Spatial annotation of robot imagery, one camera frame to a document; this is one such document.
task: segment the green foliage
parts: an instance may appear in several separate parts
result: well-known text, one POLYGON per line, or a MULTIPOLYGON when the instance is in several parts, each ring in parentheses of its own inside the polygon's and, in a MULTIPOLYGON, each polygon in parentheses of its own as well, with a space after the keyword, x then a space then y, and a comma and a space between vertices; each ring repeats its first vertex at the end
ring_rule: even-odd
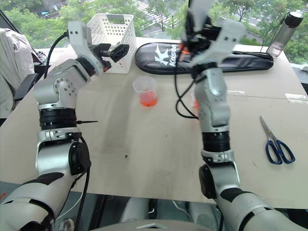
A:
MULTIPOLYGON (((47 48, 65 32, 69 21, 82 21, 87 23, 97 13, 118 13, 134 15, 134 26, 137 36, 142 36, 141 30, 147 24, 146 16, 133 6, 132 0, 96 0, 80 3, 79 0, 69 0, 67 6, 63 6, 58 18, 43 19, 37 17, 29 9, 20 9, 23 5, 29 8, 39 0, 11 1, 6 5, 1 2, 5 14, 13 24, 26 36, 34 48, 47 48)), ((67 40, 59 42, 63 46, 67 40)))
POLYGON ((37 9, 43 8, 42 2, 40 0, 1 0, 0 9, 3 11, 11 11, 12 9, 17 8, 20 11, 29 10, 34 12, 37 9))
POLYGON ((219 18, 231 18, 234 19, 233 15, 230 15, 230 7, 226 6, 221 2, 214 2, 211 9, 209 10, 209 15, 212 19, 212 23, 216 25, 219 18))
POLYGON ((172 20, 169 21, 168 27, 166 28, 167 34, 171 39, 181 39, 181 35, 184 31, 184 24, 186 19, 186 12, 188 9, 188 0, 186 0, 175 12, 173 16, 173 22, 177 24, 172 28, 172 20))
POLYGON ((242 23, 246 26, 247 31, 252 32, 252 33, 254 33, 256 35, 260 35, 260 29, 258 29, 258 27, 252 26, 252 25, 250 25, 247 22, 242 22, 242 23))
POLYGON ((25 9, 20 12, 17 8, 6 11, 14 25, 26 36, 34 48, 50 47, 65 31, 66 24, 59 18, 45 20, 25 9))
POLYGON ((298 26, 291 40, 284 48, 284 53, 289 62, 296 64, 308 63, 308 15, 298 26))
POLYGON ((243 44, 243 45, 261 46, 261 43, 257 42, 257 40, 255 38, 249 39, 245 36, 242 37, 242 39, 240 40, 240 43, 243 44))
POLYGON ((258 0, 257 8, 263 15, 258 24, 260 36, 264 39, 263 45, 269 45, 270 39, 265 38, 271 37, 280 20, 288 11, 296 11, 303 7, 302 0, 258 0))
POLYGON ((164 0, 148 0, 148 3, 148 12, 152 12, 158 16, 155 18, 155 21, 159 24, 162 31, 165 31, 166 25, 164 22, 164 17, 170 17, 170 15, 173 14, 173 11, 178 9, 179 2, 176 0, 171 0, 168 3, 164 0))
POLYGON ((239 21, 246 17, 255 8, 257 0, 223 0, 225 7, 229 8, 231 15, 239 15, 239 21))

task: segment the scissors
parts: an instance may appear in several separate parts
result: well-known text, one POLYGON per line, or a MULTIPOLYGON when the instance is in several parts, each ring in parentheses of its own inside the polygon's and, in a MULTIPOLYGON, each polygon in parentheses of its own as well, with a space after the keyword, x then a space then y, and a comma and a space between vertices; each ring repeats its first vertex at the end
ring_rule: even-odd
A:
POLYGON ((290 164, 290 163, 293 163, 295 161, 295 157, 292 153, 292 151, 290 150, 290 148, 282 141, 278 140, 274 134, 272 133, 272 131, 270 130, 270 128, 267 126, 267 124, 265 123, 264 119, 260 116, 260 119, 261 119, 261 123, 263 125, 263 128, 268 136, 268 141, 266 143, 266 146, 265 146, 265 151, 266 151, 266 155, 268 156, 268 159, 269 161, 272 163, 272 164, 275 164, 275 165, 281 165, 282 164, 282 161, 284 161, 286 164, 290 164), (270 156, 270 152, 269 152, 269 146, 272 148, 272 150, 274 151, 276 157, 277 157, 277 160, 278 161, 274 161, 271 156, 270 156), (282 147, 284 147, 286 149, 286 151, 288 152, 289 156, 290 156, 290 159, 288 160, 284 153, 283 153, 283 150, 282 150, 282 147))

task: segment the plastic cup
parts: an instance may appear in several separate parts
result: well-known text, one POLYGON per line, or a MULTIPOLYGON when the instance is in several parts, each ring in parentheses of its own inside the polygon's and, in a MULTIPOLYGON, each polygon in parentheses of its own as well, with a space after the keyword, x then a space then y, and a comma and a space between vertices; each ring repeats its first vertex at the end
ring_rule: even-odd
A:
POLYGON ((149 76, 140 76, 134 80, 133 87, 139 95, 141 105, 152 107, 157 103, 155 79, 149 76))

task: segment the white plastic basket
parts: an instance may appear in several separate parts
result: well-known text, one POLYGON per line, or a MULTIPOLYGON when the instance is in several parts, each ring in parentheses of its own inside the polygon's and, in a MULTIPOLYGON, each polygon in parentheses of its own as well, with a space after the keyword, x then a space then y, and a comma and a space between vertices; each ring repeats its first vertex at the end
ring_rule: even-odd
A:
POLYGON ((136 34, 130 14, 105 14, 98 13, 88 22, 91 28, 92 44, 110 43, 111 50, 118 44, 128 44, 129 51, 120 61, 114 63, 111 58, 105 58, 111 63, 107 73, 127 74, 136 50, 136 34), (111 23, 109 20, 118 20, 122 24, 111 23))

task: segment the scissor blade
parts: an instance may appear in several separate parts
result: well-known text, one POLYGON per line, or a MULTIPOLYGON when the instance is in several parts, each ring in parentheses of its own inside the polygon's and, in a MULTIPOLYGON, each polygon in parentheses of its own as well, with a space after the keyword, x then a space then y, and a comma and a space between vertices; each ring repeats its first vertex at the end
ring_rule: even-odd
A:
POLYGON ((265 123, 265 121, 264 121, 264 119, 263 119, 262 116, 260 116, 260 119, 261 119, 262 126, 263 126, 264 130, 266 131, 266 133, 267 133, 268 135, 272 134, 270 128, 269 128, 268 125, 265 123))

